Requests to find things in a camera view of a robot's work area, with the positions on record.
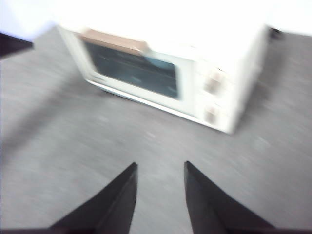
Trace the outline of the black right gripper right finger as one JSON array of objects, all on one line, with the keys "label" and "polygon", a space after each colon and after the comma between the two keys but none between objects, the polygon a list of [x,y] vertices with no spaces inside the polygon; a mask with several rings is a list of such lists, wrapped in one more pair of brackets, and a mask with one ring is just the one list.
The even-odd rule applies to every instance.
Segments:
[{"label": "black right gripper right finger", "polygon": [[184,163],[184,184],[194,234],[240,234],[275,229],[224,192],[189,161]]}]

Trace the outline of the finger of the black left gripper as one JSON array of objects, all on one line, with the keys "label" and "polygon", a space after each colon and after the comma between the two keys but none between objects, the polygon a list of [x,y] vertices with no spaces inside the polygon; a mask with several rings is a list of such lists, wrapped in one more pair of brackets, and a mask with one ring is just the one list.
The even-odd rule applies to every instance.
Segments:
[{"label": "finger of the black left gripper", "polygon": [[0,34],[0,59],[33,48],[33,43],[4,33]]}]

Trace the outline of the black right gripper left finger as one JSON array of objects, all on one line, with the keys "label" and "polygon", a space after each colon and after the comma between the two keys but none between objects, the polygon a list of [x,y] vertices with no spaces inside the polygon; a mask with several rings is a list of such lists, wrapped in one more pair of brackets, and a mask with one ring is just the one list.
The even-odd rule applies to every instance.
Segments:
[{"label": "black right gripper left finger", "polygon": [[105,188],[51,226],[64,234],[127,234],[137,199],[133,162]]}]

